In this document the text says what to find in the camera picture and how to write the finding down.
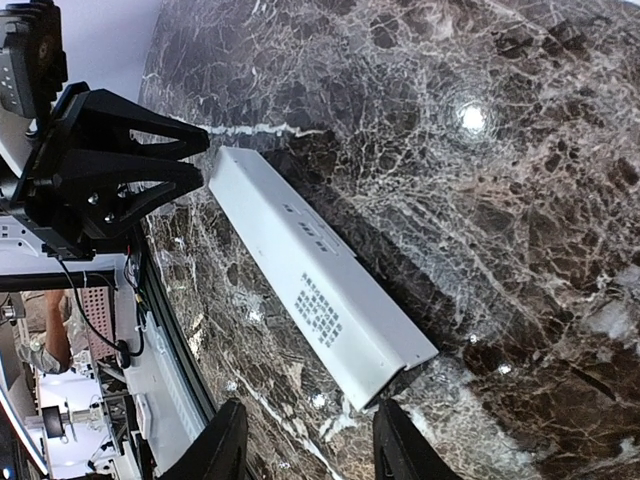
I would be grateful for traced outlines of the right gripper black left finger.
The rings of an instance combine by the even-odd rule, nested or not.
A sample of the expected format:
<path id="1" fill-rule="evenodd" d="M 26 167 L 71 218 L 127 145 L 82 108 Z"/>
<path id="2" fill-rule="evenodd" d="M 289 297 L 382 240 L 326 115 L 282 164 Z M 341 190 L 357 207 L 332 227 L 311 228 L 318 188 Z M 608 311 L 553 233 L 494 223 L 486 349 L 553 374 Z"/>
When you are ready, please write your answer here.
<path id="1" fill-rule="evenodd" d="M 245 479 L 247 441 L 246 408 L 239 399 L 229 399 L 182 457 L 160 479 Z"/>

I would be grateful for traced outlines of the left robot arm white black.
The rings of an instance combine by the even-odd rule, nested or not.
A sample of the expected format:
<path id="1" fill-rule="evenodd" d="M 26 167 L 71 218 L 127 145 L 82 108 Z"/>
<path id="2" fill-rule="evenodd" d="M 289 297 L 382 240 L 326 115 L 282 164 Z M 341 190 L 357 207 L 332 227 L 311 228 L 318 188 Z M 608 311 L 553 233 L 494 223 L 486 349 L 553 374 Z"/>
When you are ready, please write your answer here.
<path id="1" fill-rule="evenodd" d="M 84 83 L 65 89 L 1 209 L 58 261 L 137 251 L 141 220 L 203 183 L 189 157 L 210 146 L 199 127 Z"/>

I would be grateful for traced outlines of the white remote control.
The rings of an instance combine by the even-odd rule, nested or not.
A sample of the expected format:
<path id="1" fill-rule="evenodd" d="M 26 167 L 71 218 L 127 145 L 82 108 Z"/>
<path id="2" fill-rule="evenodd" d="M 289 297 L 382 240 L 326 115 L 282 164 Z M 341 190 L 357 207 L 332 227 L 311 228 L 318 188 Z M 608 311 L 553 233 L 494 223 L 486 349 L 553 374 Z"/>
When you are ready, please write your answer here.
<path id="1" fill-rule="evenodd" d="M 257 151 L 222 147 L 209 189 L 356 410 L 437 348 L 356 254 Z"/>

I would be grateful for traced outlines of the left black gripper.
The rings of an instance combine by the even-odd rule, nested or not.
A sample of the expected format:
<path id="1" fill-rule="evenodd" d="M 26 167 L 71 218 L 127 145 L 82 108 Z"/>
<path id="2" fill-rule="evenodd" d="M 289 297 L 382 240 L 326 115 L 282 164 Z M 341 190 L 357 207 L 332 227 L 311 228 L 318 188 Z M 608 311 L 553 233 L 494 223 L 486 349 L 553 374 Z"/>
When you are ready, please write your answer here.
<path id="1" fill-rule="evenodd" d="M 210 146 L 204 129 L 85 82 L 65 88 L 25 132 L 30 152 L 15 180 L 1 177 L 1 209 L 58 260 L 91 260 L 144 216 L 203 185 L 179 162 Z M 96 157 L 97 153 L 142 157 Z"/>

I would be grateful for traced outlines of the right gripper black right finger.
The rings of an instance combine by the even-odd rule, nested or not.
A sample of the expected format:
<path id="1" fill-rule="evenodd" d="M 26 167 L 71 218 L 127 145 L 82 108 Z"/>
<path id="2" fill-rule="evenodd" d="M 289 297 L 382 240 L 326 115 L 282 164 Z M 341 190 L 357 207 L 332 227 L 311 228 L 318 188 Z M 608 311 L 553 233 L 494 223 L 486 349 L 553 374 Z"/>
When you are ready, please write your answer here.
<path id="1" fill-rule="evenodd" d="M 379 402 L 373 419 L 376 479 L 459 480 L 393 399 Z"/>

